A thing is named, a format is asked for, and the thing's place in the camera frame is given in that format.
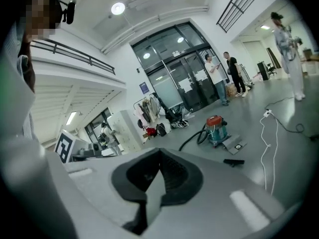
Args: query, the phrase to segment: person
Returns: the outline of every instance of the person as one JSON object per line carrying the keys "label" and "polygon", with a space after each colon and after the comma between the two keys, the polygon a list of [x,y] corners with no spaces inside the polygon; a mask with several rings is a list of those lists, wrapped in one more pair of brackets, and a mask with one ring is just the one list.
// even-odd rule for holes
{"label": "person", "polygon": [[292,39],[291,33],[282,25],[282,15],[276,12],[271,13],[271,19],[276,28],[274,31],[275,42],[282,56],[283,69],[290,74],[290,83],[297,101],[305,98],[304,82],[300,57],[297,51],[297,43],[301,43],[299,38]]}
{"label": "person", "polygon": [[229,101],[227,100],[225,83],[224,83],[223,78],[221,77],[221,75],[218,71],[220,63],[218,65],[214,65],[212,63],[212,57],[209,54],[205,55],[205,59],[207,61],[205,63],[205,68],[206,68],[207,72],[209,73],[209,76],[211,77],[213,84],[216,87],[216,90],[218,92],[221,103],[224,106],[228,106]]}
{"label": "person", "polygon": [[106,140],[107,147],[110,148],[116,156],[122,155],[122,152],[119,148],[119,145],[116,142],[115,137],[114,137],[114,135],[116,134],[116,131],[111,130],[107,126],[107,122],[105,122],[105,121],[101,124],[101,127],[102,127],[101,133],[105,134],[106,138],[107,138],[107,140]]}
{"label": "person", "polygon": [[[35,73],[32,67],[30,43],[42,36],[46,29],[56,29],[62,19],[59,0],[28,0],[20,18],[13,24],[3,44],[4,56],[16,69],[21,80],[34,92]],[[31,113],[24,121],[21,134],[36,139]]]}
{"label": "person", "polygon": [[227,51],[224,52],[224,58],[227,59],[229,73],[231,77],[233,78],[233,82],[237,89],[236,97],[240,96],[241,94],[243,95],[242,97],[247,96],[245,83],[243,81],[243,78],[241,77],[240,68],[239,68],[239,65],[237,64],[236,58],[229,56],[229,53]]}

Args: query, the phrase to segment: ceiling light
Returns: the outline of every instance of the ceiling light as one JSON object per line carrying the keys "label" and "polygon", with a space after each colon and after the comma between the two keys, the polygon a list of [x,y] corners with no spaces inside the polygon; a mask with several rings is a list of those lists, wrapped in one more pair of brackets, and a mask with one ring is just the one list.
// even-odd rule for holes
{"label": "ceiling light", "polygon": [[270,27],[268,27],[268,26],[266,26],[266,25],[262,25],[261,28],[267,30],[267,29],[269,29]]}
{"label": "ceiling light", "polygon": [[69,119],[68,119],[66,125],[70,125],[70,124],[71,124],[71,121],[73,120],[75,114],[76,114],[76,112],[72,112],[72,113],[70,114],[70,117],[69,117]]}
{"label": "ceiling light", "polygon": [[125,5],[122,2],[115,3],[111,8],[111,12],[114,15],[120,15],[124,12],[124,10],[125,10]]}
{"label": "ceiling light", "polygon": [[149,53],[145,53],[144,56],[143,56],[144,59],[148,59],[149,57],[150,57]]}

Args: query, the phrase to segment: ceiling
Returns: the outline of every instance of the ceiling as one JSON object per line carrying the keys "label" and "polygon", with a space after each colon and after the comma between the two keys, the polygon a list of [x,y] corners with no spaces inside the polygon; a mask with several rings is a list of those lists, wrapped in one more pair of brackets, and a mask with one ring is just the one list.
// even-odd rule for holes
{"label": "ceiling", "polygon": [[[36,81],[36,100],[31,114],[34,131],[41,143],[55,139],[61,129],[69,132],[112,91],[84,88],[78,85],[44,84]],[[77,112],[70,125],[66,122],[71,112]]]}
{"label": "ceiling", "polygon": [[[116,2],[126,5],[121,15],[111,13],[111,7]],[[85,34],[99,36],[99,41],[106,45],[121,32],[152,16],[175,9],[203,6],[205,3],[207,0],[77,0],[72,26],[85,31]]]}
{"label": "ceiling", "polygon": [[[271,12],[277,12],[284,16],[283,25],[289,25],[292,22],[302,18],[298,10],[289,0],[277,0],[269,8],[267,8],[253,23],[247,27],[240,36],[259,36],[265,38],[272,34],[274,24],[270,19]],[[261,25],[266,25],[270,29],[265,30]]]}

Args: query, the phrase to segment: gray floor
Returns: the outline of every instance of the gray floor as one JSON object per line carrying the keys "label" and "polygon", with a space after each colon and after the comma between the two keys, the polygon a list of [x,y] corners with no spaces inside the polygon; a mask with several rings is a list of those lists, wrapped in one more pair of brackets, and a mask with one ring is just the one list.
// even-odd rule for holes
{"label": "gray floor", "polygon": [[[305,134],[319,133],[319,76],[305,79],[306,99],[297,102],[285,100],[270,106],[274,115],[288,128],[295,130],[298,123],[305,126]],[[264,107],[271,102],[292,97],[289,79],[258,82],[247,97],[231,100],[228,107],[217,101],[195,113],[189,120],[188,128],[174,129],[164,137],[157,136],[145,143],[145,148],[165,147],[178,149],[180,145],[201,130],[206,119],[212,115],[221,115],[228,122],[229,134],[240,134],[248,144],[236,155],[231,155],[222,147],[216,149],[205,141],[196,144],[196,139],[188,143],[183,151],[222,162],[225,158],[244,159],[245,164],[234,169],[240,170],[252,181],[264,187],[264,173],[260,158],[265,150],[261,140],[262,125],[259,120],[265,112]],[[264,139],[272,146],[266,152],[263,161],[266,166],[267,191],[273,183],[273,156],[276,148],[276,121],[273,117],[263,120],[265,124]],[[301,134],[285,131],[280,125],[278,129],[278,151],[276,155],[276,183],[274,196],[285,206],[290,207],[302,200],[307,186],[317,165],[319,142],[313,143]]]}

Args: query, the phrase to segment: black chair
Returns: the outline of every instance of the black chair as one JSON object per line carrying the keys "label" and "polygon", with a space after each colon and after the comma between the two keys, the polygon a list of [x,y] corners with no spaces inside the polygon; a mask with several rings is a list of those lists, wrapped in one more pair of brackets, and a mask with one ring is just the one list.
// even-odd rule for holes
{"label": "black chair", "polygon": [[268,66],[268,73],[269,73],[269,75],[275,75],[275,74],[277,74],[277,72],[275,72],[275,67],[274,66],[271,66],[271,64],[267,64],[267,66]]}

